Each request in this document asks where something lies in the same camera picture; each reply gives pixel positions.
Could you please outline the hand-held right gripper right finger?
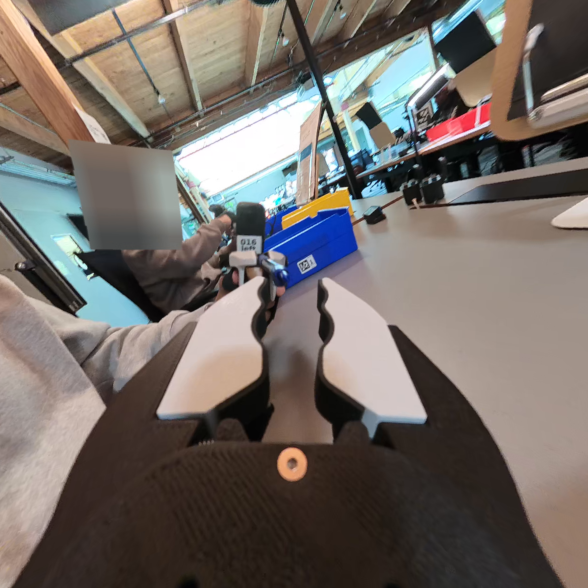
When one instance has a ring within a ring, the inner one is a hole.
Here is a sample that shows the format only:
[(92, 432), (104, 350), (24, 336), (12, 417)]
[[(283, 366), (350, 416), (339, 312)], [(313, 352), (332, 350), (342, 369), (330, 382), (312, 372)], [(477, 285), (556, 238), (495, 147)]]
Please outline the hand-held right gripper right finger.
[(428, 416), (386, 320), (333, 279), (318, 282), (316, 408), (334, 429), (425, 424)]

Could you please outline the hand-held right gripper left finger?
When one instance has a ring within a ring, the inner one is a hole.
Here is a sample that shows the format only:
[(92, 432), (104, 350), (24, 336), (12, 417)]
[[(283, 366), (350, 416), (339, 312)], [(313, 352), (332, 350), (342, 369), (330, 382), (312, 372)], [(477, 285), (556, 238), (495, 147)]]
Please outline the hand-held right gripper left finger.
[(261, 441), (271, 418), (262, 341), (268, 302), (268, 280), (258, 276), (202, 314), (157, 407), (159, 421), (197, 421), (213, 438), (222, 422), (233, 419), (249, 440)]

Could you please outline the blue ballpoint pen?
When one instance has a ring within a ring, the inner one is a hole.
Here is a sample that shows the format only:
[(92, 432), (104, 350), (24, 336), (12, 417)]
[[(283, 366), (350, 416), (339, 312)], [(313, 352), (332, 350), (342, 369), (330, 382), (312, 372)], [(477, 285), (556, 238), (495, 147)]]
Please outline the blue ballpoint pen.
[(257, 267), (261, 268), (264, 275), (278, 288), (286, 288), (289, 282), (289, 272), (286, 262), (276, 261), (268, 254), (260, 254), (257, 257)]

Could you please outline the blue labelled plastic bin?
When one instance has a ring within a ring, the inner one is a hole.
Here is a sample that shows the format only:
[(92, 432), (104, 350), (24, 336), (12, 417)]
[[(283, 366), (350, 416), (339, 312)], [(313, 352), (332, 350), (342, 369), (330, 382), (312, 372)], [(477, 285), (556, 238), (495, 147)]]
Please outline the blue labelled plastic bin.
[(320, 210), (265, 239), (265, 249), (286, 256), (286, 288), (357, 251), (348, 208)]

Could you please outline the person's left forearm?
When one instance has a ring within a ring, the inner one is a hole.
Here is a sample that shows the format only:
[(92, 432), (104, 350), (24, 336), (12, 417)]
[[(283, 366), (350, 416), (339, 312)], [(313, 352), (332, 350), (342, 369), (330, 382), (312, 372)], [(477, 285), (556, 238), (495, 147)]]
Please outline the person's left forearm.
[(121, 388), (187, 326), (212, 307), (173, 311), (158, 323), (112, 327), (78, 318), (24, 294), (1, 276), (1, 357), (59, 388), (84, 378), (105, 397)]

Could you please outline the grey desk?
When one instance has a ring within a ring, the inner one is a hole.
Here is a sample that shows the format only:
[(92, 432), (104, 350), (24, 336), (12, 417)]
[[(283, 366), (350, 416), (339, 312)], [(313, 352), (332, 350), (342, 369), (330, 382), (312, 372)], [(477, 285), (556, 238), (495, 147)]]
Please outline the grey desk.
[(317, 280), (397, 325), (502, 450), (567, 587), (587, 587), (587, 231), (551, 221), (582, 196), (408, 209), (354, 226), (358, 251), (290, 289), (268, 328), (264, 440), (329, 442), (314, 406)]

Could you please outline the person's left hand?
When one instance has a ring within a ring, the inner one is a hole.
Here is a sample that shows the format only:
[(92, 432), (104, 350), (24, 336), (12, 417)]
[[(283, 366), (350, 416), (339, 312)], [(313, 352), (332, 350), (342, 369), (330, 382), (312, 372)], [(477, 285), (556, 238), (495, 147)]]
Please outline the person's left hand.
[[(245, 268), (245, 276), (247, 280), (253, 279), (254, 277), (261, 276), (265, 277), (263, 270), (257, 266)], [(239, 286), (239, 270), (231, 269), (230, 273), (227, 273), (219, 281), (219, 289), (217, 295), (214, 298), (214, 302), (220, 301), (222, 298), (236, 290)], [(284, 286), (278, 286), (275, 290), (275, 298), (279, 298), (285, 294), (286, 288)], [(272, 308), (275, 305), (275, 298), (271, 298), (268, 308)]]

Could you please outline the yellow plastic bin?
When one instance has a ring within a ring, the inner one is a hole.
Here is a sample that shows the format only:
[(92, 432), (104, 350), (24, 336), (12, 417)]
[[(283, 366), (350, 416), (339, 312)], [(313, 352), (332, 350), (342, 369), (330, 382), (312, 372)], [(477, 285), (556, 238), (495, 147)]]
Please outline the yellow plastic bin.
[(321, 196), (283, 216), (282, 230), (311, 217), (314, 218), (324, 210), (349, 209), (351, 205), (350, 192), (347, 187), (339, 188), (332, 193)]

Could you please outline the black office chair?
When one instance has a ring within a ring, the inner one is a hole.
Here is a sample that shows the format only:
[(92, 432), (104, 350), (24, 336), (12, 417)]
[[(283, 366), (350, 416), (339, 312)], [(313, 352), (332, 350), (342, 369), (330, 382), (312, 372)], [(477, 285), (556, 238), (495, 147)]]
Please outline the black office chair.
[[(151, 321), (158, 322), (169, 314), (158, 310), (148, 299), (135, 276), (123, 260), (122, 251), (101, 249), (79, 254), (79, 257), (95, 274), (137, 305)], [(203, 307), (206, 303), (211, 302), (213, 297), (217, 295), (219, 280), (213, 292), (201, 298), (194, 299), (185, 310), (180, 311), (195, 311)]]

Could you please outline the paper notice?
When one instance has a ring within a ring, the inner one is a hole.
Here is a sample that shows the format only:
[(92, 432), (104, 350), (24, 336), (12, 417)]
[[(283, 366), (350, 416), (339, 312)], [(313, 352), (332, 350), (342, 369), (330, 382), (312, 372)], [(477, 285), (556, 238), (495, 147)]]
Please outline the paper notice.
[(85, 127), (87, 128), (89, 134), (92, 136), (92, 139), (96, 143), (102, 144), (111, 144), (111, 141), (104, 129), (98, 123), (98, 121), (92, 117), (90, 114), (86, 113), (82, 109), (78, 107), (74, 107), (77, 114), (79, 115), (81, 121), (83, 121)]

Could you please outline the wooden workbench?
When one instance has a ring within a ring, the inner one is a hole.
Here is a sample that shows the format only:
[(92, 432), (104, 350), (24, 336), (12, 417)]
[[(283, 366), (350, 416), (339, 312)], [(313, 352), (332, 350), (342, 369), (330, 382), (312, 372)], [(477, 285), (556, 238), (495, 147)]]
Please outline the wooden workbench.
[[(485, 122), (481, 123), (480, 125), (475, 126), (474, 128), (469, 129), (467, 131), (464, 131), (458, 135), (447, 136), (447, 137), (439, 139), (438, 141), (435, 141), (432, 143), (427, 143), (422, 149), (419, 150), (418, 155), (420, 155), (420, 156), (430, 155), (432, 153), (446, 149), (450, 146), (457, 145), (457, 144), (469, 141), (471, 139), (477, 138), (477, 137), (485, 134), (486, 132), (491, 132), (491, 121), (490, 120), (485, 121)], [(367, 178), (372, 175), (375, 175), (380, 172), (388, 172), (396, 165), (400, 165), (406, 161), (410, 161), (415, 158), (416, 158), (416, 152), (409, 151), (404, 156), (392, 159), (392, 160), (387, 161), (383, 164), (380, 164), (380, 165), (375, 166), (371, 169), (368, 169), (367, 171), (364, 171), (363, 173), (358, 174), (356, 176), (356, 178), (357, 178), (357, 180), (360, 180), (360, 179), (367, 180)]]

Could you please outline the white monitor light bar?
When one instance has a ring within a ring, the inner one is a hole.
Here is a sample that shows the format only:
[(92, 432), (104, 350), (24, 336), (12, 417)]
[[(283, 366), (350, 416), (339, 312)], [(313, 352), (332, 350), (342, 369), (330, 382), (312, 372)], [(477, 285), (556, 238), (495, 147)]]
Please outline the white monitor light bar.
[(415, 91), (406, 103), (408, 112), (421, 110), (428, 102), (452, 80), (454, 77), (453, 69), (449, 63), (442, 65), (435, 71), (420, 89)]
[(533, 129), (566, 123), (587, 114), (586, 73), (544, 92), (535, 106), (531, 54), (544, 29), (540, 23), (529, 30), (521, 62), (526, 122)]

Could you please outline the red plastic bin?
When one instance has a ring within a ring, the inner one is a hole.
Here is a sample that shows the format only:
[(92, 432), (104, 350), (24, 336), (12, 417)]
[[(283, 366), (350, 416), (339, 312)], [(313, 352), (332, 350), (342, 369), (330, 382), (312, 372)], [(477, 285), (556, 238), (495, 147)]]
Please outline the red plastic bin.
[(440, 139), (457, 136), (464, 132), (476, 129), (489, 123), (491, 102), (469, 110), (467, 113), (440, 122), (426, 131), (426, 137), (429, 142), (435, 142)]

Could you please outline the white monitor base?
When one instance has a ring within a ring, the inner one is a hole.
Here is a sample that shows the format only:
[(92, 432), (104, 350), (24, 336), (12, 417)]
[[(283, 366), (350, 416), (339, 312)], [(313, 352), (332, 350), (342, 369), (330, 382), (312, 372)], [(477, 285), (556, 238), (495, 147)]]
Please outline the white monitor base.
[(587, 202), (587, 197), (577, 202), (570, 209), (554, 217), (550, 224), (556, 229), (586, 231), (588, 228)]

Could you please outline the wooden post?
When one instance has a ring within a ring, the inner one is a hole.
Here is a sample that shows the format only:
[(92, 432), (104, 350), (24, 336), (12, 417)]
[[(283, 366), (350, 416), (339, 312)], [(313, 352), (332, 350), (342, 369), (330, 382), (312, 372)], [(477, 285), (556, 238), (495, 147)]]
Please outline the wooden post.
[(12, 1), (1, 1), (1, 58), (64, 144), (94, 142), (74, 108), (82, 109), (76, 96)]

